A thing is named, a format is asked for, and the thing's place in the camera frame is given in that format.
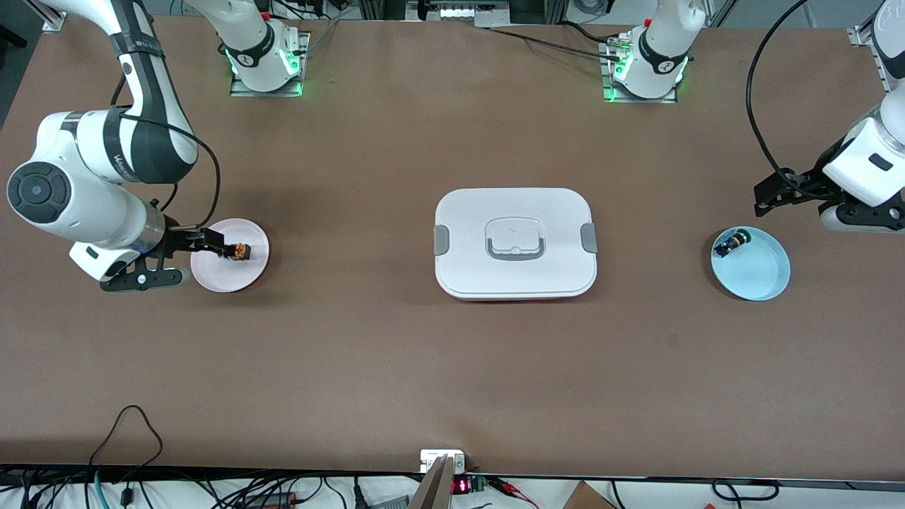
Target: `blue bowl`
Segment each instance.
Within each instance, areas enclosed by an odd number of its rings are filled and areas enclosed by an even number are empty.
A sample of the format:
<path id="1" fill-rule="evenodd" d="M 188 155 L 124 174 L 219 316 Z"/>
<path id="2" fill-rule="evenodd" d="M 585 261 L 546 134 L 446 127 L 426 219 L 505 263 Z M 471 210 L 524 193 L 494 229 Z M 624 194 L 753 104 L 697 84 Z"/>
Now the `blue bowl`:
<path id="1" fill-rule="evenodd" d="M 773 236 L 753 226 L 736 226 L 719 234 L 715 248 L 739 229 L 748 230 L 751 240 L 720 258 L 710 249 L 713 275 L 726 290 L 749 301 L 768 301 L 789 284 L 792 265 L 786 250 Z"/>

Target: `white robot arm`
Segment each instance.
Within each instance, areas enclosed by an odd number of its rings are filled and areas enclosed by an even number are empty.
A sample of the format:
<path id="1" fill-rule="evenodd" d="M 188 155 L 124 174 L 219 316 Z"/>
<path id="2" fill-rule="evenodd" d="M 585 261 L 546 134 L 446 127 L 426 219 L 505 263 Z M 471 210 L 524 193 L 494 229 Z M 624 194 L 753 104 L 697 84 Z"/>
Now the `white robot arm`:
<path id="1" fill-rule="evenodd" d="M 253 91 L 275 91 L 299 74 L 299 29 L 264 21 L 252 0 L 188 0 L 214 26 L 233 71 Z"/>
<path id="2" fill-rule="evenodd" d="M 669 93 L 681 79 L 688 51 L 705 18 L 701 0 L 658 0 L 650 23 L 636 26 L 626 35 L 629 47 L 614 80 L 645 99 Z"/>
<path id="3" fill-rule="evenodd" d="M 38 128 L 31 158 L 9 178 L 6 195 L 16 214 L 48 233 L 72 240 L 70 258 L 109 291 L 144 290 L 187 282 L 182 269 L 164 269 L 164 258 L 175 251 L 213 251 L 236 260 L 247 259 L 244 245 L 225 245 L 223 236 L 178 222 L 135 195 L 122 184 L 175 184 L 195 164 L 197 146 L 179 106 L 152 19 L 141 0 L 46 0 L 46 4 L 83 16 L 109 37 L 135 100 L 130 107 L 66 111 L 46 117 Z M 246 0 L 219 12 L 226 37 L 239 44 L 275 36 L 275 29 Z M 224 13 L 242 11 L 230 24 Z M 256 47 L 267 47 L 258 44 Z M 280 86 L 285 67 L 277 72 L 266 63 L 273 48 L 249 66 L 249 79 L 262 87 Z M 157 259 L 147 270 L 146 256 Z M 136 270 L 126 271 L 135 264 Z"/>
<path id="4" fill-rule="evenodd" d="M 905 78 L 905 0 L 887 0 L 873 20 L 873 42 L 887 73 Z M 787 168 L 755 186 L 755 214 L 823 200 L 821 221 L 834 231 L 905 233 L 905 87 L 855 122 L 802 175 Z"/>

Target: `black cable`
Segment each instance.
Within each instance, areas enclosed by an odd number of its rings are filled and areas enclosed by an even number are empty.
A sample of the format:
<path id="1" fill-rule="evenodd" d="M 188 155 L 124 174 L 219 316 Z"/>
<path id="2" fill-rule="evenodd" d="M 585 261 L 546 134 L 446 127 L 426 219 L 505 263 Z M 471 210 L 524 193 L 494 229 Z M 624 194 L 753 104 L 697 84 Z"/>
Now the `black cable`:
<path id="1" fill-rule="evenodd" d="M 199 227 L 206 225 L 207 222 L 211 220 L 211 217 L 214 216 L 214 212 L 217 209 L 217 202 L 220 201 L 220 183 L 221 183 L 220 182 L 221 181 L 220 160 L 217 159 L 217 156 L 216 156 L 216 154 L 214 154 L 214 151 L 210 147 L 208 147 L 207 144 L 204 143 L 200 138 L 198 138 L 191 132 L 178 128 L 178 127 L 174 126 L 173 124 L 170 124 L 167 122 L 158 122 L 157 120 L 146 119 L 144 117 L 137 117 L 135 115 L 128 115 L 127 113 L 123 113 L 123 112 L 121 112 L 119 114 L 119 116 L 123 119 L 134 120 L 136 122 L 145 122 L 145 123 L 148 123 L 151 125 L 155 125 L 158 127 L 162 127 L 162 128 L 166 128 L 166 129 L 178 132 L 179 134 L 191 139 L 192 141 L 194 141 L 195 143 L 200 145 L 201 148 L 207 152 L 207 155 L 211 157 L 211 160 L 214 162 L 214 177 L 216 178 L 216 183 L 214 184 L 214 199 L 211 201 L 211 208 L 210 208 L 210 210 L 208 210 L 207 216 L 205 216 L 204 220 L 202 220 L 200 223 L 197 223 L 197 225 Z"/>
<path id="2" fill-rule="evenodd" d="M 62 490 L 66 487 L 66 485 L 67 485 L 68 483 L 70 483 L 70 481 L 71 481 L 75 476 L 76 476 L 76 474 L 70 475 L 68 478 L 66 478 L 65 481 L 62 482 L 62 484 L 60 485 L 60 489 L 58 489 L 58 490 L 57 490 L 57 489 L 54 489 L 54 490 L 53 490 L 53 492 L 51 493 L 51 500 L 50 500 L 50 502 L 47 503 L 47 507 L 45 507 L 44 509 L 53 509 L 53 501 L 56 500 L 57 495 L 59 495 L 59 494 L 62 492 Z"/>
<path id="3" fill-rule="evenodd" d="M 315 488 L 314 492 L 313 492 L 311 495 L 308 495 L 306 498 L 301 498 L 301 499 L 299 499 L 299 500 L 300 500 L 300 501 L 299 501 L 300 504 L 304 504 L 304 503 L 308 502 L 309 500 L 311 500 L 312 498 L 314 498 L 314 495 L 317 495 L 317 494 L 318 494 L 318 492 L 320 491 L 320 488 L 324 485 L 324 478 L 323 478 L 323 477 L 318 477 L 318 479 L 320 479 L 320 483 L 318 483 L 318 487 Z"/>
<path id="4" fill-rule="evenodd" d="M 616 481 L 610 479 L 610 485 L 613 486 L 613 497 L 615 497 L 616 503 L 619 504 L 619 509 L 625 509 L 625 505 L 622 503 L 622 499 L 619 498 L 619 490 L 616 488 Z"/>
<path id="5" fill-rule="evenodd" d="M 593 56 L 593 57 L 595 57 L 595 58 L 602 58 L 602 59 L 605 59 L 605 60 L 609 60 L 609 61 L 611 61 L 611 62 L 618 62 L 618 61 L 619 61 L 619 57 L 617 57 L 617 56 L 615 56 L 615 55 L 607 55 L 607 54 L 601 54 L 601 53 L 596 53 L 596 52 L 589 52 L 589 51 L 587 51 L 587 50 L 579 50 L 578 48 L 571 48 L 571 47 L 569 47 L 569 46 L 564 46 L 564 45 L 562 45 L 562 44 L 551 43 L 550 41 L 544 41 L 544 40 L 541 40 L 541 39 L 536 39 L 536 38 L 530 37 L 530 36 L 528 36 L 528 35 L 515 34 L 515 33 L 513 33 L 513 32 L 506 32 L 505 30 L 497 30 L 497 29 L 495 29 L 495 28 L 488 28 L 487 30 L 489 30 L 489 31 L 491 31 L 491 32 L 493 32 L 493 33 L 495 33 L 495 34 L 503 34 L 503 35 L 508 35 L 508 36 L 510 36 L 510 37 L 518 37 L 519 39 L 524 39 L 525 41 L 531 41 L 531 42 L 533 42 L 533 43 L 543 44 L 543 45 L 545 45 L 545 46 L 549 46 L 549 47 L 551 47 L 551 48 L 556 48 L 556 49 L 562 50 L 562 51 L 564 51 L 564 52 L 572 52 L 572 53 L 578 53 L 578 54 Z"/>
<path id="6" fill-rule="evenodd" d="M 164 210 L 167 210 L 167 207 L 169 206 L 169 204 L 173 203 L 173 198 L 176 197 L 176 192 L 177 192 L 178 190 L 179 190 L 179 183 L 178 183 L 178 182 L 174 182 L 174 183 L 173 183 L 173 192 L 170 193 L 170 197 L 167 198 L 167 202 L 164 203 L 164 205 L 160 208 L 160 212 L 163 212 Z"/>
<path id="7" fill-rule="evenodd" d="M 22 502 L 19 503 L 19 509 L 27 509 L 28 507 L 28 497 L 32 491 L 32 478 L 29 477 L 28 481 L 25 481 L 25 471 L 23 471 L 19 475 L 19 479 L 22 480 Z"/>
<path id="8" fill-rule="evenodd" d="M 116 106 L 116 103 L 119 101 L 119 95 L 122 93 L 122 88 L 126 85 L 126 75 L 121 74 L 119 76 L 119 82 L 116 84 L 116 90 L 113 91 L 113 97 L 110 98 L 110 106 Z M 176 197 L 176 192 L 179 189 L 179 185 L 174 182 L 173 183 L 173 192 L 170 194 L 170 198 L 167 199 L 167 202 L 160 208 L 160 211 L 163 212 L 167 209 L 170 203 L 173 202 L 173 198 Z"/>
<path id="9" fill-rule="evenodd" d="M 111 427 L 110 431 L 107 432 L 107 436 L 104 437 L 102 442 L 100 442 L 100 445 L 98 446 L 98 448 L 94 449 L 94 452 L 91 453 L 91 457 L 88 458 L 88 466 L 94 465 L 94 459 L 98 456 L 98 453 L 104 448 L 104 446 L 107 445 L 107 442 L 110 441 L 110 437 L 113 436 L 113 433 L 116 431 L 117 426 L 119 426 L 119 420 L 131 408 L 138 410 L 138 413 L 141 414 L 141 418 L 143 418 L 145 420 L 145 426 L 148 427 L 148 431 L 150 431 L 151 434 L 154 435 L 154 438 L 157 440 L 157 452 L 154 453 L 154 455 L 151 458 L 149 458 L 148 461 L 142 463 L 141 465 L 139 465 L 138 467 L 133 469 L 133 472 L 135 470 L 138 470 L 140 468 L 147 466 L 149 463 L 151 463 L 152 461 L 157 459 L 164 452 L 164 440 L 163 440 L 163 438 L 160 437 L 160 434 L 157 432 L 157 430 L 154 429 L 153 426 L 151 426 L 151 421 L 148 420 L 148 414 L 145 413 L 145 409 L 143 409 L 142 407 L 140 407 L 138 405 L 126 405 L 125 407 L 122 408 L 122 410 L 119 411 L 119 414 L 116 416 L 116 420 L 113 421 L 113 427 Z"/>
<path id="10" fill-rule="evenodd" d="M 331 486 L 331 485 L 330 485 L 330 482 L 327 480 L 326 477 L 322 477 L 322 479 L 324 479 L 324 484 L 327 485 L 327 488 L 329 488 L 330 490 L 332 490 L 333 493 L 339 495 L 339 500 L 342 501 L 342 509 L 348 509 L 348 506 L 346 505 L 346 497 L 343 496 L 342 493 L 340 493 L 339 491 L 337 491 L 336 488 L 334 488 L 333 486 Z"/>
<path id="11" fill-rule="evenodd" d="M 122 87 L 126 86 L 126 75 L 119 75 L 119 83 L 116 85 L 116 89 L 113 91 L 113 97 L 110 98 L 110 106 L 116 106 L 117 101 L 119 101 L 119 95 L 122 93 Z"/>
<path id="12" fill-rule="evenodd" d="M 326 15 L 326 14 L 323 14 L 323 13 L 318 14 L 318 13 L 315 13 L 315 12 L 313 12 L 313 11 L 306 11 L 306 10 L 299 9 L 298 7 L 293 7 L 292 5 L 289 5 L 289 4 L 287 4 L 286 2 L 283 2 L 283 0 L 273 0 L 273 2 L 276 2 L 277 4 L 280 4 L 280 5 L 282 5 L 283 7 L 286 7 L 287 9 L 289 9 L 290 11 L 292 11 L 295 15 L 297 15 L 299 18 L 301 18 L 301 14 L 314 14 L 314 15 L 316 15 L 317 17 L 325 17 L 325 18 L 327 18 L 327 19 L 329 19 L 329 20 L 332 20 L 332 19 L 333 19 L 333 18 L 331 18 L 330 16 L 328 16 L 328 15 Z"/>
<path id="13" fill-rule="evenodd" d="M 563 20 L 563 21 L 561 21 L 561 22 L 559 22 L 559 23 L 557 23 L 557 24 L 562 24 L 562 25 L 565 25 L 565 26 L 571 26 L 572 28 L 578 30 L 584 37 L 586 37 L 586 38 L 588 38 L 588 39 L 594 41 L 595 43 L 604 43 L 604 44 L 606 44 L 606 43 L 609 41 L 610 37 L 618 37 L 618 36 L 619 36 L 619 34 L 610 34 L 610 35 L 604 35 L 603 37 L 597 37 L 596 35 L 592 35 L 592 34 L 589 33 L 587 30 L 585 30 L 585 27 L 584 27 L 584 26 L 582 26 L 582 25 L 580 25 L 580 24 L 578 24 L 578 23 L 573 23 L 573 22 L 568 21 L 568 20 Z"/>
<path id="14" fill-rule="evenodd" d="M 779 164 L 776 163 L 776 159 L 773 157 L 773 154 L 770 153 L 770 149 L 767 148 L 767 143 L 764 141 L 764 136 L 760 133 L 760 128 L 757 127 L 757 121 L 754 119 L 754 111 L 751 108 L 751 84 L 754 81 L 754 70 L 757 67 L 757 62 L 760 60 L 760 54 L 764 52 L 764 47 L 767 46 L 767 42 L 769 42 L 770 37 L 772 37 L 776 30 L 779 28 L 779 25 L 781 25 L 790 15 L 792 15 L 792 13 L 797 10 L 798 7 L 801 7 L 807 2 L 808 0 L 798 0 L 794 5 L 789 7 L 789 9 L 785 13 L 783 13 L 783 15 L 781 15 L 778 20 L 776 20 L 776 23 L 774 23 L 773 26 L 770 27 L 770 29 L 767 31 L 767 35 L 764 36 L 764 40 L 761 41 L 760 45 L 757 47 L 757 51 L 754 53 L 754 58 L 751 60 L 751 67 L 750 69 L 748 69 L 748 80 L 745 84 L 745 108 L 748 111 L 748 121 L 751 123 L 751 130 L 754 131 L 754 137 L 757 138 L 757 144 L 760 145 L 760 149 L 763 150 L 764 156 L 767 157 L 767 161 L 770 163 L 770 166 L 773 167 L 773 170 L 776 172 L 776 174 L 779 175 L 789 187 L 794 189 L 803 197 L 823 200 L 829 198 L 830 195 L 817 195 L 810 191 L 803 190 L 800 186 L 798 186 L 798 184 L 795 183 L 794 180 L 786 175 L 785 171 L 783 171 L 781 167 L 779 167 Z"/>
<path id="15" fill-rule="evenodd" d="M 145 502 L 148 503 L 149 509 L 154 509 L 154 505 L 151 503 L 150 497 L 148 497 L 148 492 L 145 491 L 145 482 L 141 479 L 138 480 L 138 487 L 141 488 L 141 494 L 145 497 Z"/>
<path id="16" fill-rule="evenodd" d="M 718 485 L 726 486 L 729 488 L 729 491 L 732 492 L 732 496 L 725 496 L 720 493 L 717 489 Z M 739 496 L 738 491 L 736 491 L 735 486 L 732 485 L 726 479 L 714 479 L 713 483 L 710 484 L 710 490 L 713 491 L 713 494 L 725 500 L 726 502 L 735 502 L 738 506 L 738 509 L 744 509 L 741 505 L 742 502 L 766 502 L 767 500 L 773 500 L 774 498 L 779 496 L 779 485 L 772 485 L 773 493 L 764 496 Z"/>
<path id="17" fill-rule="evenodd" d="M 728 2 L 723 5 L 723 8 L 719 10 L 719 13 L 717 13 L 717 14 L 722 13 L 722 16 L 714 18 L 713 21 L 711 22 L 710 26 L 711 27 L 720 27 L 724 23 L 726 23 L 726 18 L 728 18 L 729 15 L 732 14 L 732 10 L 735 9 L 735 6 L 737 3 L 738 3 L 738 0 L 728 0 Z"/>
<path id="18" fill-rule="evenodd" d="M 263 488 L 267 484 L 269 484 L 275 480 L 278 480 L 281 476 L 283 476 L 283 472 L 278 471 L 278 472 L 276 472 L 276 475 L 274 473 L 270 473 L 269 475 L 266 475 L 265 477 L 255 477 L 251 481 L 249 481 L 249 483 L 246 487 L 239 488 L 238 490 L 228 494 L 227 496 L 223 497 L 223 500 L 226 502 L 227 505 L 229 505 L 231 507 L 241 507 L 241 505 L 238 505 L 238 504 L 243 503 L 245 496 L 247 496 L 252 490 L 257 489 L 259 487 Z"/>

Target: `brown table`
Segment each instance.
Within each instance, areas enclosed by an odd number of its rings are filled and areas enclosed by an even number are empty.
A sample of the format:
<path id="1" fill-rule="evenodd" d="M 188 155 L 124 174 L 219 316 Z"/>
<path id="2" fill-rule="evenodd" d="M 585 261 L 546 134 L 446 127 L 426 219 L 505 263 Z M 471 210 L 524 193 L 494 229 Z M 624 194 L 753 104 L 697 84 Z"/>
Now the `brown table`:
<path id="1" fill-rule="evenodd" d="M 215 219 L 260 223 L 271 264 L 237 294 L 105 294 L 68 242 L 0 206 L 0 460 L 83 462 L 138 403 L 166 440 L 159 464 L 406 470 L 449 446 L 485 472 L 905 480 L 902 240 L 827 232 L 816 204 L 754 218 L 769 168 L 743 90 L 762 32 L 705 30 L 680 103 L 661 106 L 604 103 L 593 59 L 392 22 L 340 24 L 300 99 L 233 99 L 204 20 L 156 27 L 223 162 Z M 523 30 L 594 48 L 566 27 Z M 117 72 L 87 22 L 45 35 L 0 136 L 7 174 L 45 114 L 103 108 Z M 881 97 L 843 31 L 790 30 L 755 102 L 778 159 L 807 169 Z M 196 220 L 212 184 L 204 161 L 169 212 Z M 443 293 L 438 200 L 499 186 L 584 195 L 601 249 L 589 292 Z M 708 276 L 709 239 L 744 224 L 791 257 L 773 301 Z M 152 450 L 132 416 L 102 460 Z"/>

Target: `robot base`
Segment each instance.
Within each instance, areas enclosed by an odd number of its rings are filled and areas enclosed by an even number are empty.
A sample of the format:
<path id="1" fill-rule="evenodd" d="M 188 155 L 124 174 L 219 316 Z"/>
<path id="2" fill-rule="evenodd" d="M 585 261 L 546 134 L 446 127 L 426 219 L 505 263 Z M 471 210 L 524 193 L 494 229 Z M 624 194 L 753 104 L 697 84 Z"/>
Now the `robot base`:
<path id="1" fill-rule="evenodd" d="M 211 292 L 238 292 L 254 283 L 267 267 L 271 256 L 267 235 L 248 219 L 224 219 L 210 226 L 224 236 L 229 244 L 245 244 L 251 247 L 248 260 L 231 260 L 209 251 L 192 253 L 192 275 L 199 284 Z"/>
<path id="2" fill-rule="evenodd" d="M 233 80 L 230 83 L 229 94 L 233 97 L 299 97 L 304 90 L 305 68 L 308 66 L 308 45 L 311 40 L 310 32 L 299 32 L 299 29 L 292 26 L 289 27 L 291 33 L 290 50 L 299 51 L 298 56 L 287 53 L 286 64 L 298 67 L 299 73 L 292 76 L 283 86 L 275 91 L 253 91 L 245 86 L 239 75 L 233 69 Z M 295 35 L 298 35 L 298 42 L 295 43 Z"/>
<path id="3" fill-rule="evenodd" d="M 620 34 L 619 38 L 624 39 L 626 36 L 627 34 Z M 618 52 L 613 52 L 613 48 L 606 43 L 599 43 L 597 45 L 597 50 L 604 55 L 621 56 Z M 675 86 L 672 87 L 672 90 L 670 90 L 669 93 L 657 99 L 645 99 L 634 95 L 620 82 L 613 79 L 613 75 L 617 72 L 619 65 L 621 65 L 619 62 L 610 62 L 605 58 L 600 59 L 600 73 L 603 76 L 604 82 L 604 99 L 606 99 L 607 102 L 653 102 L 657 104 L 673 104 L 679 100 Z"/>

